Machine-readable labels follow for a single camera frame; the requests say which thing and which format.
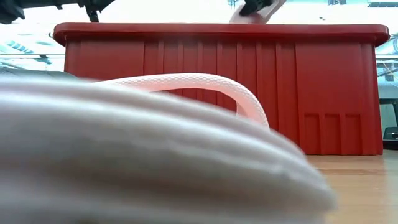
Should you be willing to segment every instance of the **wooden table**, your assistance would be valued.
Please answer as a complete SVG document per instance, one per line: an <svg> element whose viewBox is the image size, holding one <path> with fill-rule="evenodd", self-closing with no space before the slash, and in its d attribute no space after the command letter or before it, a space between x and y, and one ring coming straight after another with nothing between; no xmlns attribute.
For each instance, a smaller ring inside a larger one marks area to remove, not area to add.
<svg viewBox="0 0 398 224"><path fill-rule="evenodd" d="M309 156L338 194L330 223L398 223L398 151L383 156Z"/></svg>

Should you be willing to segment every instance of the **red plastic bin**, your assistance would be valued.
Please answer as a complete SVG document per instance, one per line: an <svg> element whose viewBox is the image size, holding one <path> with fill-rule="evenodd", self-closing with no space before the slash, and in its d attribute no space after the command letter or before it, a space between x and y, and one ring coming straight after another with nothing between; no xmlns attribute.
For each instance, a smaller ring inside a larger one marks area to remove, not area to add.
<svg viewBox="0 0 398 224"><path fill-rule="evenodd" d="M59 24L65 71L113 78L199 72L237 80L307 154L382 154L374 48L382 25ZM235 110L204 90L174 93Z"/></svg>

